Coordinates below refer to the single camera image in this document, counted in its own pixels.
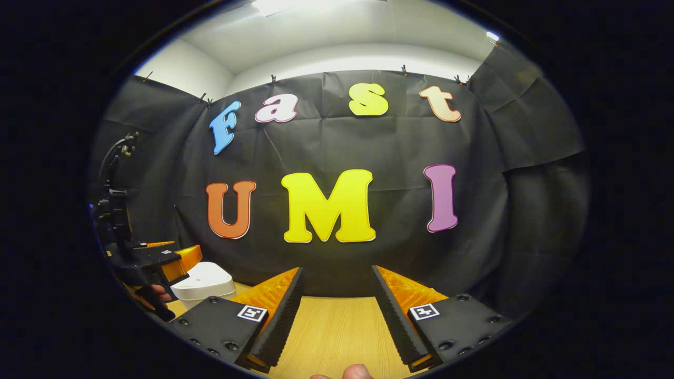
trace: black curtain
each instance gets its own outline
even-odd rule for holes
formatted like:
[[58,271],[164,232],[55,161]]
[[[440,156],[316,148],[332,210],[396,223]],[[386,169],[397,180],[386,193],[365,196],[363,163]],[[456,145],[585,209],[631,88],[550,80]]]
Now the black curtain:
[[[355,116],[349,88],[377,83],[389,109]],[[455,123],[438,119],[419,92],[450,92]],[[255,113],[276,94],[298,96],[297,116],[258,123]],[[235,138],[213,154],[209,124],[233,101]],[[588,178],[578,126],[543,72],[499,42],[467,83],[395,71],[339,71],[283,78],[208,106],[170,86],[132,77],[108,109],[92,162],[127,132],[141,133],[119,183],[138,239],[200,244],[204,260],[236,281],[257,284],[295,266],[306,295],[370,296],[369,266],[378,264],[446,295],[471,292],[509,316],[536,304],[573,258],[588,207]],[[456,227],[430,233],[431,188],[423,169],[456,168]],[[281,179],[310,173],[328,197],[348,169],[373,174],[368,189],[375,240],[340,243],[334,234],[287,243],[288,193]],[[205,188],[252,180],[251,223],[240,239],[208,225]],[[224,219],[236,220],[236,193],[224,197]],[[307,221],[307,230],[313,232]]]

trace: wooden table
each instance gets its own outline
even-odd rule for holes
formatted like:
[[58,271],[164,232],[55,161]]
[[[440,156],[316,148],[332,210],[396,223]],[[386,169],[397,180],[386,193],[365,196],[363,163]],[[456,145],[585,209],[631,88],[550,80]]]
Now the wooden table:
[[[250,288],[235,284],[237,293]],[[187,311],[180,301],[172,301],[168,307],[176,316]],[[374,297],[302,296],[278,365],[263,375],[308,379],[323,374],[341,379],[344,369],[354,363],[364,363],[377,379],[412,375],[400,361]]]

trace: white wall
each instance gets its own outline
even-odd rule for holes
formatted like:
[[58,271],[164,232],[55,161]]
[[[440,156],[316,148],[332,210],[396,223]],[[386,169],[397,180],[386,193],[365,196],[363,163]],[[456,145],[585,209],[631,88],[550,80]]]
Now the white wall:
[[237,74],[225,91],[230,95],[276,80],[327,71],[384,69],[459,78],[465,82],[482,62],[447,51],[412,45],[364,43],[303,51],[265,62]]
[[234,75],[210,55],[184,40],[177,39],[145,62],[136,75],[168,84],[196,97],[217,100],[227,95]]

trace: white container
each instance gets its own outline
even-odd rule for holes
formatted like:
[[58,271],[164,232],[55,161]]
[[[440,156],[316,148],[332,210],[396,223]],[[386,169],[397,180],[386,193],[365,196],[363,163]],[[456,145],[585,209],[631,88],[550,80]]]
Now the white container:
[[188,310],[209,296],[231,299],[237,295],[232,276],[213,262],[199,262],[189,278],[171,286],[171,290]]

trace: yellow letter m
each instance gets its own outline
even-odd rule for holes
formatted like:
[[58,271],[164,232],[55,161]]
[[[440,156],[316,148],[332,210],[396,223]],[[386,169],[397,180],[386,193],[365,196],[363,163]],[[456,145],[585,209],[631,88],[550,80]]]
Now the yellow letter m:
[[337,218],[342,215],[342,226],[335,233],[339,242],[365,242],[375,239],[367,213],[367,185],[372,173],[367,170],[347,170],[337,179],[330,199],[323,196],[311,174],[286,175],[281,185],[288,189],[290,225],[283,238],[287,242],[307,243],[311,233],[305,224],[305,215],[321,241],[330,238]]

